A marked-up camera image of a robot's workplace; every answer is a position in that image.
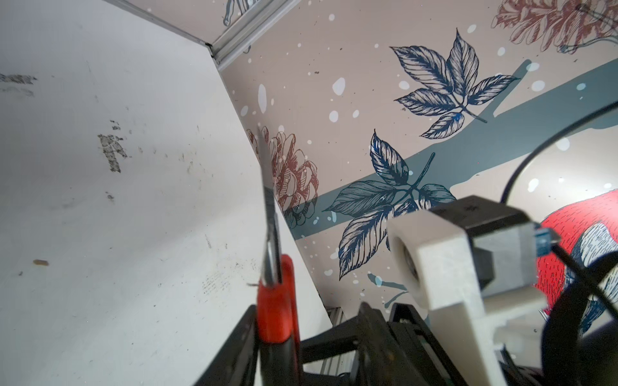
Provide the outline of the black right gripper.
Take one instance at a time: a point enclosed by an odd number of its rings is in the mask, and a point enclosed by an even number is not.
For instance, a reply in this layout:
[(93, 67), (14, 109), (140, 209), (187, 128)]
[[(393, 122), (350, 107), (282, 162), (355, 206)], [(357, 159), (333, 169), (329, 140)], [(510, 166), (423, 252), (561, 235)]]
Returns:
[(393, 305), (388, 320), (368, 303), (358, 315), (301, 342), (303, 364), (353, 353), (337, 376), (305, 372), (302, 385), (465, 385), (467, 382), (409, 304)]

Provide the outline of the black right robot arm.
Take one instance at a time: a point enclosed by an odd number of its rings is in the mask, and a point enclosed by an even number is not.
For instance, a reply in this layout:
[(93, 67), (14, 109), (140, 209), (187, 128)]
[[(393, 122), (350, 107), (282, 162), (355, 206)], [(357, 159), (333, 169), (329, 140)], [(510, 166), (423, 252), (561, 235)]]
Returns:
[[(396, 303), (389, 320), (367, 304), (356, 317), (300, 345), (301, 363), (352, 352), (342, 377), (307, 375), (309, 385), (610, 385), (616, 368), (592, 375), (596, 355), (617, 354), (617, 326), (591, 336), (584, 320), (591, 301), (615, 307), (603, 283), (617, 266), (616, 251), (590, 265), (584, 253), (602, 224), (587, 228), (571, 251), (553, 228), (523, 211), (479, 196), (456, 199), (447, 188), (417, 184), (402, 204), (358, 207), (341, 246), (341, 272), (354, 269), (387, 241), (414, 305)], [(550, 306), (542, 331), (542, 368), (519, 367), (498, 328), (531, 310), (548, 307), (537, 288), (537, 262), (554, 256), (568, 278)]]

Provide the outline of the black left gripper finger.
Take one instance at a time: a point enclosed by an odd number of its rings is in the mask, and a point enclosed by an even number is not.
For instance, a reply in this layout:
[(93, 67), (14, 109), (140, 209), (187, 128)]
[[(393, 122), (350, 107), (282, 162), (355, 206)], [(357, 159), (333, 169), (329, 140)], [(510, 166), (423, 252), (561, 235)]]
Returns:
[(257, 307), (249, 306), (195, 386), (254, 385), (258, 358)]

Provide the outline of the red black utility knife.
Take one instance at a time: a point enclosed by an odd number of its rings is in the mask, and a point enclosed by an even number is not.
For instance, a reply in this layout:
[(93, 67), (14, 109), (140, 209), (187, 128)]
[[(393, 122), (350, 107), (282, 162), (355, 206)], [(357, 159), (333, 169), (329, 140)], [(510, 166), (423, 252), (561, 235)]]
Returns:
[(257, 334), (262, 384), (300, 385), (303, 365), (299, 361), (294, 266), (291, 258), (281, 253), (268, 141), (261, 134), (256, 139), (267, 222), (262, 273), (257, 290)]

